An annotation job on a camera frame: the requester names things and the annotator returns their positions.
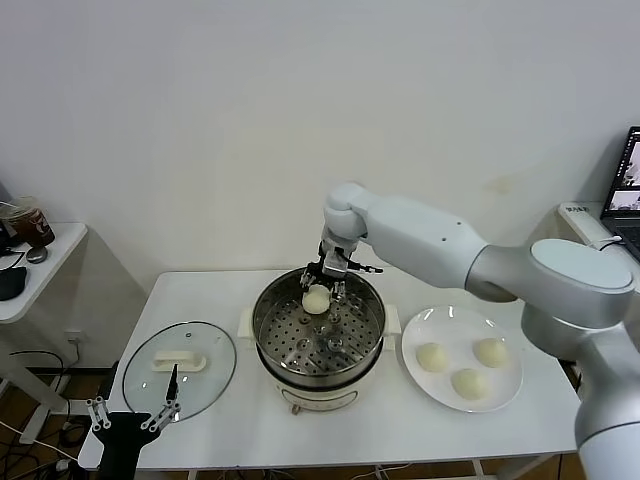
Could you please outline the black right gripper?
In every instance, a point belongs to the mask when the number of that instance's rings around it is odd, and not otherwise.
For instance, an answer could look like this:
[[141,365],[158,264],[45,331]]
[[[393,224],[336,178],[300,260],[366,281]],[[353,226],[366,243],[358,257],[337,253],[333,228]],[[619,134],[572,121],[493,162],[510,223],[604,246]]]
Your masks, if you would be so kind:
[[344,250],[333,244],[321,242],[318,248],[318,261],[314,266],[306,266],[301,277],[300,286],[303,290],[308,290],[314,284],[333,283],[330,290],[333,301],[344,301],[346,299],[346,260]]

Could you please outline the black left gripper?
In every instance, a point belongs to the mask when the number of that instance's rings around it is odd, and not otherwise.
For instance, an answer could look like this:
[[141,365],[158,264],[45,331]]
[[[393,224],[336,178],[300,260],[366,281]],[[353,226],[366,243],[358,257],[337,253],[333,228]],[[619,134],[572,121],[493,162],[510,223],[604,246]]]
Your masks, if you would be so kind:
[[149,431],[161,431],[175,421],[181,411],[178,397],[178,365],[174,364],[165,401],[155,413],[109,413],[107,400],[114,385],[119,362],[116,361],[98,387],[97,394],[86,400],[91,429],[103,445],[98,466],[99,479],[133,479],[142,448],[151,442]]

